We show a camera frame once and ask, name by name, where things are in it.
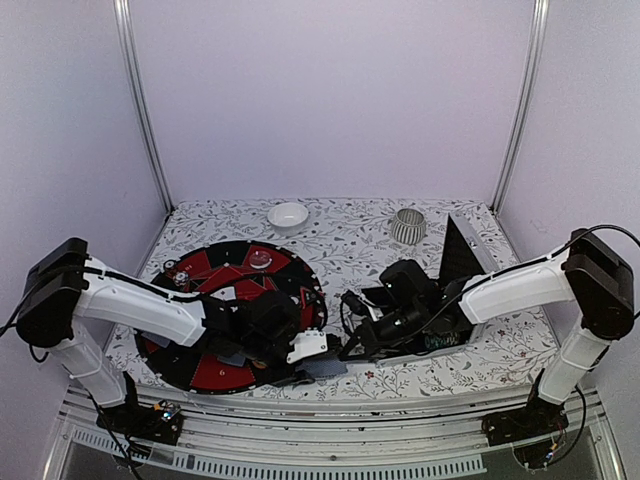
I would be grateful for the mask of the blue white chip stack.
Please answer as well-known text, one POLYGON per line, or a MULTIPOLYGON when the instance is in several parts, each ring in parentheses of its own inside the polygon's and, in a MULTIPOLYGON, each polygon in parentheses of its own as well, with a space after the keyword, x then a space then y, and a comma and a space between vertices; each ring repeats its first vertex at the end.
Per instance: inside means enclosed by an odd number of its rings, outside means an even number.
POLYGON ((183 287, 187 285, 189 282, 189 279, 190 279, 189 274, 185 271, 178 271, 172 277, 174 284, 179 287, 183 287))

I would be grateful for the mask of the dealt blue playing cards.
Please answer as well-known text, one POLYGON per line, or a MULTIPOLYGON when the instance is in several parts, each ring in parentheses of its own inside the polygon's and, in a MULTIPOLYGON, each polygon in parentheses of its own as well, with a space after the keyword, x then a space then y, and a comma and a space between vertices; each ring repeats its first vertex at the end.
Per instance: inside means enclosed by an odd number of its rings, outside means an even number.
POLYGON ((234 353, 230 356, 219 355, 217 357, 217 360, 222 364, 229 365, 236 368, 242 368, 246 362, 246 358, 239 353, 234 353))

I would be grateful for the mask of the red black triangle card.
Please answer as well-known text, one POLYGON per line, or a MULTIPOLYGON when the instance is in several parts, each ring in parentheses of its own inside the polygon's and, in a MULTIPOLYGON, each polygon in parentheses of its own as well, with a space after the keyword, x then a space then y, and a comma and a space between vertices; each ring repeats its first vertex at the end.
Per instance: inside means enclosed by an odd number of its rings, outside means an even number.
POLYGON ((306 287, 300 288, 300 305, 302 309, 307 308, 316 301, 316 292, 306 287))

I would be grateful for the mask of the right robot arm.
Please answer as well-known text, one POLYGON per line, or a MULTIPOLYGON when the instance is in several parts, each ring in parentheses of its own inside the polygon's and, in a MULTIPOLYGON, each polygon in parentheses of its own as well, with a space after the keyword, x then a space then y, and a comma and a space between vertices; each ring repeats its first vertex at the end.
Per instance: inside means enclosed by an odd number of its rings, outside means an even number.
POLYGON ((392 264, 377 288, 346 291, 339 307, 347 360, 415 361, 456 352, 494 321, 549 306, 572 305, 578 319, 569 337, 541 367, 533 401, 517 427, 537 436, 552 424, 581 378, 636 321, 632 266, 598 235, 578 229, 550 253, 501 271, 478 270, 430 278, 414 260, 392 264))

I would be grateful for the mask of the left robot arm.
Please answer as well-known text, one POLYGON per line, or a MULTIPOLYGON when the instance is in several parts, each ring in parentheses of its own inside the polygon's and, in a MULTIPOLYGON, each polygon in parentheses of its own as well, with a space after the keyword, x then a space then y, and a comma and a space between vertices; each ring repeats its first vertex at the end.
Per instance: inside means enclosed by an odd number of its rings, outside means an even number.
POLYGON ((131 382, 83 327, 129 327, 148 368, 205 395, 313 382, 340 340, 326 329, 319 279, 293 252, 224 241, 167 260, 151 282, 121 273, 70 238, 29 271, 7 327, 57 357, 128 434, 148 426, 131 382))

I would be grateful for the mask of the lower poker chip row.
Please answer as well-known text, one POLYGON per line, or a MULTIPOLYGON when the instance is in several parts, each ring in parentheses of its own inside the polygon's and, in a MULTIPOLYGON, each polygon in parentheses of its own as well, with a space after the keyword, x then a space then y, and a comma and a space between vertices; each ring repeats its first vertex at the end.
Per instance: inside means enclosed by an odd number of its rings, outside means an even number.
POLYGON ((458 346, 460 334, 451 332, 447 334, 433 334, 424 337, 425 350, 428 352, 458 346))

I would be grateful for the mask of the round red black poker mat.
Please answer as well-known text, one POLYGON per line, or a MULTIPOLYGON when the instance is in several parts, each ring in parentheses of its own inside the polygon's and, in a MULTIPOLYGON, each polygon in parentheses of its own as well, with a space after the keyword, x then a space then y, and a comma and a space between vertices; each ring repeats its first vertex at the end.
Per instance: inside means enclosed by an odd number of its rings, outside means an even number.
POLYGON ((207 395, 313 383, 300 361, 287 358, 296 334, 324 328, 327 308, 317 276, 295 253, 220 242, 165 261, 152 282, 205 296, 206 332, 193 346, 135 334, 141 358, 164 382, 207 395))

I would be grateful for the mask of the aluminium poker chip case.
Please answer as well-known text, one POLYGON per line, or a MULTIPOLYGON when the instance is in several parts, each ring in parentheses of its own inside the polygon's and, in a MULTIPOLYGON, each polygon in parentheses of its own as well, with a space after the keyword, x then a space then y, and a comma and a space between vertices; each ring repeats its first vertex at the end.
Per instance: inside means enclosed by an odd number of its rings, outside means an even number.
POLYGON ((452 299, 462 291, 466 281, 496 269, 496 261, 466 217, 458 212, 450 214, 436 278, 430 278, 417 261, 402 259, 380 274, 379 287, 362 290, 366 300, 379 309, 381 318, 398 308, 415 304, 426 306, 430 311, 430 322, 424 330, 402 345, 397 353, 373 362, 384 364, 446 355, 477 340, 483 327, 467 320, 452 299), (458 346, 432 352, 425 350, 426 335, 451 332, 460 334, 458 346))

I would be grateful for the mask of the striped grey white cup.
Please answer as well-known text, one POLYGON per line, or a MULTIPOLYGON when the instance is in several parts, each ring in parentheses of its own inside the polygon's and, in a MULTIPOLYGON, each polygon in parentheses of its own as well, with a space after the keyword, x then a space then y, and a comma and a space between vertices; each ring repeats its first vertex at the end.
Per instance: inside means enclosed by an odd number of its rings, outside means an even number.
POLYGON ((426 234, 426 218, 418 210, 403 208, 398 210, 391 222, 391 236, 405 245, 418 244, 426 234))

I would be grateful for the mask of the white ceramic bowl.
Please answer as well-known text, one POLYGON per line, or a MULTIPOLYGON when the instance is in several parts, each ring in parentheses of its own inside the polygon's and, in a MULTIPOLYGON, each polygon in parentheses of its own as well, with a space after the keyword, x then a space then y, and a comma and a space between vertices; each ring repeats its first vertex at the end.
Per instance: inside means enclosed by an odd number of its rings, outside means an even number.
POLYGON ((302 204, 284 202, 272 207, 267 220, 275 233, 282 236, 296 235, 302 231, 309 219, 310 212, 302 204))

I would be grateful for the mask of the front aluminium rail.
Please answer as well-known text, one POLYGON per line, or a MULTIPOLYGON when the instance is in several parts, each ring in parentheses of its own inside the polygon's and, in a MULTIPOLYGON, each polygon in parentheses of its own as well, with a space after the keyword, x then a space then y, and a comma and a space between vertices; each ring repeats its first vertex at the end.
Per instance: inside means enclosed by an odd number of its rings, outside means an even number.
POLYGON ((530 471, 512 443, 491 445, 490 413, 524 404, 524 387, 454 396, 299 401, 204 396, 142 386, 140 401, 181 406, 174 446, 149 444, 145 479, 623 479, 627 473, 595 389, 566 404, 553 465, 530 471))

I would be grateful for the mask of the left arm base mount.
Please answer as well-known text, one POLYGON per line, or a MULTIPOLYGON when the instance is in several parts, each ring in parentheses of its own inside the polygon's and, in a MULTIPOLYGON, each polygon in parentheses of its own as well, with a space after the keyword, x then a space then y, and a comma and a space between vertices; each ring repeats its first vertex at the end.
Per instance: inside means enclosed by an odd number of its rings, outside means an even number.
POLYGON ((153 406, 124 403, 116 407, 97 407, 97 425, 126 439, 141 439, 176 446, 184 417, 176 404, 162 400, 153 406))

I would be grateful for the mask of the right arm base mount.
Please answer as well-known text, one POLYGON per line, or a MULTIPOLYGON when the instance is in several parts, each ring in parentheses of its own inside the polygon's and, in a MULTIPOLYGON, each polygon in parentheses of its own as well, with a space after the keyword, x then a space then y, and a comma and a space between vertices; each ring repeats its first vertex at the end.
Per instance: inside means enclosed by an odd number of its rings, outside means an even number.
POLYGON ((564 405, 533 398, 520 408, 494 412, 481 419, 490 446, 531 439, 564 430, 569 421, 564 405))

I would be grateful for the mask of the left aluminium frame post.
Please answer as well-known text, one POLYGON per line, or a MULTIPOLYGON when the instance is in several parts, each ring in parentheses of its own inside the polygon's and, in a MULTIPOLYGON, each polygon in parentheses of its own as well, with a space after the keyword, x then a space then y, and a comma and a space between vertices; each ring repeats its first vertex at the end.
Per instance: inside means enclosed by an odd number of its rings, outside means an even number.
POLYGON ((135 43, 131 5, 127 0, 114 0, 113 7, 127 81, 131 90, 134 111, 140 129, 142 142, 160 202, 166 214, 169 215, 175 209, 175 205, 170 192, 165 169, 162 165, 145 96, 135 43))

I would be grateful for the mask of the aluminium frame post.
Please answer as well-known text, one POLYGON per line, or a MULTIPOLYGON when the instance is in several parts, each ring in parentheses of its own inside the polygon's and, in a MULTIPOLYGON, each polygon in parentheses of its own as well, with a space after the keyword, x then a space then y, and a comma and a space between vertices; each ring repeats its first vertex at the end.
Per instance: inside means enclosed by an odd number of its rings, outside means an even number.
POLYGON ((131 5, 127 0, 114 0, 113 7, 127 81, 131 90, 134 111, 140 129, 142 142, 160 202, 166 214, 169 215, 175 209, 175 205, 170 192, 165 169, 162 165, 145 96, 135 43, 131 5))
POLYGON ((496 216, 501 214, 506 205, 509 187, 516 170, 518 154, 524 137, 543 54, 549 7, 549 0, 535 0, 533 2, 529 40, 515 115, 490 205, 490 209, 496 216))

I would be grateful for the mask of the right aluminium frame post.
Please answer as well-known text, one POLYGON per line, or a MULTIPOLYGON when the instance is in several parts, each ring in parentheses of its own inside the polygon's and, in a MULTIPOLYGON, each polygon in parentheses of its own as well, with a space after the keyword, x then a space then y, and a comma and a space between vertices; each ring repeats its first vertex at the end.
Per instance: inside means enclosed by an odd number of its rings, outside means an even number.
POLYGON ((515 115, 490 205, 490 209, 496 216, 501 214, 506 205, 509 187, 516 170, 518 154, 524 137, 543 54, 549 7, 549 0, 535 0, 533 2, 529 40, 515 115))

